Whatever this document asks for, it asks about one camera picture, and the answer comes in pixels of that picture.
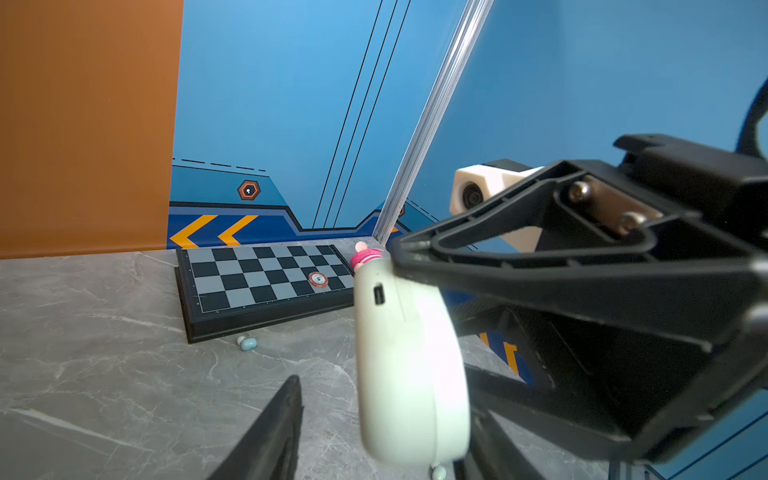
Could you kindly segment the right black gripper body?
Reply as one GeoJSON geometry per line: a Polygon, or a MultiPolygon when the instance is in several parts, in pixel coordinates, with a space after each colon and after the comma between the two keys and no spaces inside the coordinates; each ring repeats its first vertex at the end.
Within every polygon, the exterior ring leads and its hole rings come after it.
{"type": "Polygon", "coordinates": [[[767,164],[625,135],[570,165],[541,251],[574,268],[539,318],[556,382],[540,435],[589,460],[671,457],[767,377],[767,164]]]}

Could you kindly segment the green earbud charging case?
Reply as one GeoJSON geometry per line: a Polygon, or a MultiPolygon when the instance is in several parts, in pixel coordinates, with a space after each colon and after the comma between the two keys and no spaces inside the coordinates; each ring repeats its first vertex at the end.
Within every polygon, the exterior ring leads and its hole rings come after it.
{"type": "Polygon", "coordinates": [[[367,453],[417,466],[461,459],[469,449],[468,386],[440,290],[397,276],[389,259],[355,274],[358,412],[367,453]]]}

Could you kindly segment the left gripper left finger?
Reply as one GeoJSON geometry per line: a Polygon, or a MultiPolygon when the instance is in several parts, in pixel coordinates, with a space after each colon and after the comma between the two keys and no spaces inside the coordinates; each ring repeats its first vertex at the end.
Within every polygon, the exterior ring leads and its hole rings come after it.
{"type": "Polygon", "coordinates": [[[302,417],[300,378],[292,375],[208,479],[294,479],[302,417]]]}

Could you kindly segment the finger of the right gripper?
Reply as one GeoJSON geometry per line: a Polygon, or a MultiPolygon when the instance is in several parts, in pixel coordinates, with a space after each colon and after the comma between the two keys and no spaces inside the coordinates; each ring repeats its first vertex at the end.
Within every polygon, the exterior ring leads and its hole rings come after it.
{"type": "Polygon", "coordinates": [[[397,239],[395,272],[712,348],[762,319],[762,176],[561,161],[397,239]],[[594,178],[659,212],[609,234],[567,199],[594,178]]]}
{"type": "Polygon", "coordinates": [[[586,460],[629,461],[631,437],[589,388],[542,389],[465,367],[472,399],[543,439],[586,460]]]}

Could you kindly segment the green earbud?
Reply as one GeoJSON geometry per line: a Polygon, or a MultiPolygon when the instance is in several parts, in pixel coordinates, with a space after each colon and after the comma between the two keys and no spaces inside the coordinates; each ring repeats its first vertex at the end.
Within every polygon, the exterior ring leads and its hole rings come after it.
{"type": "Polygon", "coordinates": [[[435,464],[431,466],[431,472],[430,472],[430,479],[431,480],[446,480],[447,479],[447,470],[440,464],[435,464]]]}

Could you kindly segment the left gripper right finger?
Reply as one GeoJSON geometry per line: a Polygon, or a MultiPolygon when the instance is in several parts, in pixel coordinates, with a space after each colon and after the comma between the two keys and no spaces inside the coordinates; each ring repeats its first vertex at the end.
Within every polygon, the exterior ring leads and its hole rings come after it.
{"type": "Polygon", "coordinates": [[[538,470],[503,431],[491,413],[471,408],[471,435],[467,454],[453,462],[456,479],[539,479],[538,470]]]}

